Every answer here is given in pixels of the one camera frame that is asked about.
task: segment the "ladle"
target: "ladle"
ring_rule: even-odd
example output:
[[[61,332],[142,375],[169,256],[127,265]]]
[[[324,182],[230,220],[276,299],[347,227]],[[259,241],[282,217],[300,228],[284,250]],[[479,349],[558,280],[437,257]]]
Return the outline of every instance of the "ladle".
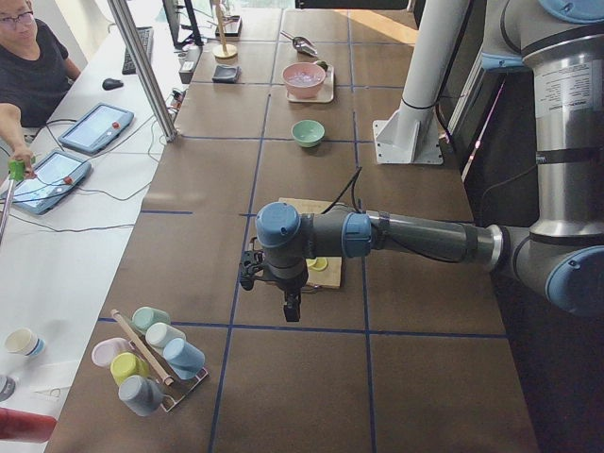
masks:
[[[281,34],[288,40],[292,40],[292,46],[300,54],[305,54],[310,57],[317,56],[318,52],[317,49],[314,47],[314,44],[306,38],[302,36],[292,36],[289,33],[286,33],[285,31],[281,31]]]

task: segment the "man's arm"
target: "man's arm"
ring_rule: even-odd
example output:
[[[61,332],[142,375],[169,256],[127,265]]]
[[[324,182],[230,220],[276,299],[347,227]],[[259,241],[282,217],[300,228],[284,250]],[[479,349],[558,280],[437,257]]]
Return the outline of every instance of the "man's arm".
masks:
[[[12,148],[12,158],[25,164],[25,176],[33,177],[31,168],[33,154],[21,130],[21,110],[12,104],[0,103],[0,137]]]
[[[65,71],[67,72],[67,76],[72,80],[76,80],[80,74],[79,68],[69,57],[65,59]]]

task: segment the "red cylinder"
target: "red cylinder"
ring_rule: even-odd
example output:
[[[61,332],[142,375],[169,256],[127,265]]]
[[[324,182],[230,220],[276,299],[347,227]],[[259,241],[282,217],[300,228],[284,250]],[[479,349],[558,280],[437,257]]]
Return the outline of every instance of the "red cylinder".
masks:
[[[57,420],[50,415],[0,408],[0,440],[43,443],[50,439]]]

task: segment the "black mouse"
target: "black mouse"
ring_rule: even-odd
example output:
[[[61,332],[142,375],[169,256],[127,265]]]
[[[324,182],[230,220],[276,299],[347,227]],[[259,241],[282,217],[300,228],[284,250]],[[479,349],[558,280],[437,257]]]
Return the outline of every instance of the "black mouse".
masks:
[[[123,86],[124,82],[116,78],[106,78],[105,80],[103,80],[103,90],[115,90],[116,88],[120,88]]]

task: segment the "keyboard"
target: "keyboard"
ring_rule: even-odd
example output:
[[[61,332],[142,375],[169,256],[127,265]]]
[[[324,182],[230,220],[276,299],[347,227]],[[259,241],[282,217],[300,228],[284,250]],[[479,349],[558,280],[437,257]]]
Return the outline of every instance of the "keyboard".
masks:
[[[141,42],[143,43],[144,52],[147,54],[147,58],[149,61],[151,60],[151,51],[153,50],[153,27],[151,26],[142,26],[137,28],[136,31],[139,32],[139,38],[141,38]],[[135,74],[136,67],[134,66],[134,60],[128,52],[128,49],[124,52],[124,65],[122,66],[122,74]]]

